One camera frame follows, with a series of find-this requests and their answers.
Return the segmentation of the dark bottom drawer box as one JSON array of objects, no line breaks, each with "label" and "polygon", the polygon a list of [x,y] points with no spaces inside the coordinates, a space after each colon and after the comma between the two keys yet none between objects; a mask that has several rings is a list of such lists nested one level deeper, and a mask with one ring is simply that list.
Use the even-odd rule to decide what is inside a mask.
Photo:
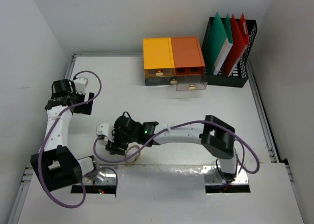
[{"label": "dark bottom drawer box", "polygon": [[176,85],[177,79],[176,77],[151,77],[145,78],[146,86],[158,86],[158,85]]}]

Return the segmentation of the green clip file folder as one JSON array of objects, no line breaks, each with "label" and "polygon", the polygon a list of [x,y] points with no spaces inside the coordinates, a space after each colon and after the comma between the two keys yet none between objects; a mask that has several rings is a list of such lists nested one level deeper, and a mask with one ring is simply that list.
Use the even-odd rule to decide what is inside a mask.
[{"label": "green clip file folder", "polygon": [[205,72],[208,75],[217,75],[222,68],[231,48],[233,37],[229,16],[221,19],[217,12],[210,19],[202,43],[202,54],[205,62]]}]

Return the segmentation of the yellow drawer box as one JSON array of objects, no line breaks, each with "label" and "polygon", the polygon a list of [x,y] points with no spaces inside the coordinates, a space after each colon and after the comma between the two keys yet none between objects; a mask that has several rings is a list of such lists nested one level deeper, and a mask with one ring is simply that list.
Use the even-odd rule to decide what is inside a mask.
[{"label": "yellow drawer box", "polygon": [[143,61],[145,78],[174,76],[171,38],[143,39]]}]

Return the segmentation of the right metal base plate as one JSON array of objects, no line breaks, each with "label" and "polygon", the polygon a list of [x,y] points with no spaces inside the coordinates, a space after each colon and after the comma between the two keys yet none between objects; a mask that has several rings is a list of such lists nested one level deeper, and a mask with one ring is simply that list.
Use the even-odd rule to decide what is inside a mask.
[{"label": "right metal base plate", "polygon": [[[203,166],[202,172],[204,174],[204,180],[206,185],[222,185],[225,184],[226,181],[222,179],[217,171],[215,165]],[[243,169],[236,175],[235,181],[231,183],[232,185],[249,185],[249,179],[247,172]]]}]

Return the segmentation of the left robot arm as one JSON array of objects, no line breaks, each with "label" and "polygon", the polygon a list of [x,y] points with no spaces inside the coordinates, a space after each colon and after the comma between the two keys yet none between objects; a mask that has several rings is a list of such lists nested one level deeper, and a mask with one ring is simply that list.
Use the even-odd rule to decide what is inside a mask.
[{"label": "left robot arm", "polygon": [[76,159],[68,148],[68,129],[74,113],[90,115],[92,102],[83,105],[94,93],[85,93],[88,79],[58,80],[52,84],[52,95],[45,106],[48,116],[48,138],[42,155],[42,176],[51,192],[80,183],[96,169],[93,156]]}]

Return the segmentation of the metal base plate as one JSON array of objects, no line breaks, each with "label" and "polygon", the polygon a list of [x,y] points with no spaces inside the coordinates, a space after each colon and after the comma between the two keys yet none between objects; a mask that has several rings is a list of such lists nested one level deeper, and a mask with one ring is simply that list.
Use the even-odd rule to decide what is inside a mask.
[{"label": "metal base plate", "polygon": [[[202,172],[204,174],[204,180],[206,185],[222,185],[225,184],[226,181],[222,179],[217,171],[215,165],[203,166]],[[243,169],[236,175],[235,181],[231,183],[232,185],[249,185],[249,179],[247,172]]]},{"label": "metal base plate", "polygon": [[116,185],[117,175],[115,166],[99,167],[83,176],[82,183],[84,185]]}]

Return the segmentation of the red clip file folder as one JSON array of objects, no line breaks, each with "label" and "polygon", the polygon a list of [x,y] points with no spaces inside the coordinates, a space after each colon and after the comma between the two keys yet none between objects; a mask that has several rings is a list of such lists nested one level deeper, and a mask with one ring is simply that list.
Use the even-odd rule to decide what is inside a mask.
[{"label": "red clip file folder", "polygon": [[223,66],[221,73],[223,76],[231,76],[234,68],[241,59],[249,44],[249,33],[244,13],[242,13],[240,19],[237,21],[235,16],[231,17],[231,32],[233,38],[233,46],[229,51]]}]

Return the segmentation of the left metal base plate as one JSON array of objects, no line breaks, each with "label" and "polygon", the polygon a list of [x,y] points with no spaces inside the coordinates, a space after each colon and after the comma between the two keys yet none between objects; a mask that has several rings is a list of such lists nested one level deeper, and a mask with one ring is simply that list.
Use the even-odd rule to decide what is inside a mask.
[{"label": "left metal base plate", "polygon": [[84,185],[116,185],[117,175],[115,166],[99,167],[83,176],[82,183]]}]

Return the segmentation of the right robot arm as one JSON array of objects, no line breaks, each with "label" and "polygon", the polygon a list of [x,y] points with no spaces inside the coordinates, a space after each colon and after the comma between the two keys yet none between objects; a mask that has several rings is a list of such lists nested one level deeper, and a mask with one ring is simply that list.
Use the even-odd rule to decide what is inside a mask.
[{"label": "right robot arm", "polygon": [[110,137],[105,149],[111,155],[125,155],[130,143],[147,146],[169,143],[192,143],[202,145],[220,163],[218,174],[226,182],[231,183],[236,178],[237,165],[234,150],[235,129],[213,115],[207,115],[207,123],[187,124],[172,128],[157,121],[137,122],[128,112],[118,117],[110,129]]}]

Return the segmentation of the beige masking tape roll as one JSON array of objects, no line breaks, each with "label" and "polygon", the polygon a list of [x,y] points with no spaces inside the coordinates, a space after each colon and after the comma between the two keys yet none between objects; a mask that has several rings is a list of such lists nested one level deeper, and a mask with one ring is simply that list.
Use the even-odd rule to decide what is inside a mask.
[{"label": "beige masking tape roll", "polygon": [[[136,153],[140,148],[141,148],[141,145],[139,145],[137,143],[130,144],[128,149],[125,151],[125,158],[127,158],[127,157],[131,156],[132,154]],[[135,164],[139,160],[140,156],[141,156],[141,151],[139,151],[134,156],[132,156],[129,159],[127,159],[125,161],[125,163],[127,165],[133,165],[133,164]]]}]

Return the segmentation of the orange drawer box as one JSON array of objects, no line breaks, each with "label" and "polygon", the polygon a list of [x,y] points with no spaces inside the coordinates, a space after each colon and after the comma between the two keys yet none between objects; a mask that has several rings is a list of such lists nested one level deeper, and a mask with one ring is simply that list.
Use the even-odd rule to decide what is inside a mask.
[{"label": "orange drawer box", "polygon": [[205,63],[197,36],[173,37],[171,44],[176,76],[204,73]]}]

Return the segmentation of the black mesh file organizer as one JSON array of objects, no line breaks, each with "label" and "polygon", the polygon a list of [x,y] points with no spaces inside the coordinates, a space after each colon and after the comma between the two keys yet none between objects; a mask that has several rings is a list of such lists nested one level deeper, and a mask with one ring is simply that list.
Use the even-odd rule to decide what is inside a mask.
[{"label": "black mesh file organizer", "polygon": [[248,28],[248,37],[249,44],[244,53],[241,56],[238,64],[234,68],[232,74],[227,76],[222,76],[219,72],[218,75],[213,75],[209,73],[208,64],[205,63],[205,75],[207,77],[208,85],[216,85],[216,86],[228,86],[228,87],[244,87],[245,83],[248,80],[248,74],[246,69],[246,63],[248,56],[250,54],[251,48],[253,46],[255,37],[257,35],[258,26],[256,20],[246,19],[246,25]]}]

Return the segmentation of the white front cover board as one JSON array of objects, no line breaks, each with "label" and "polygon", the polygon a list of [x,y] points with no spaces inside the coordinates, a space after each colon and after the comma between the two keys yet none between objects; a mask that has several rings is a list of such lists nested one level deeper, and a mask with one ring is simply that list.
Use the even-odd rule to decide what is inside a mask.
[{"label": "white front cover board", "polygon": [[300,224],[302,217],[283,164],[262,164],[248,193],[207,194],[200,166],[120,166],[116,194],[53,195],[30,183],[21,224]]}]

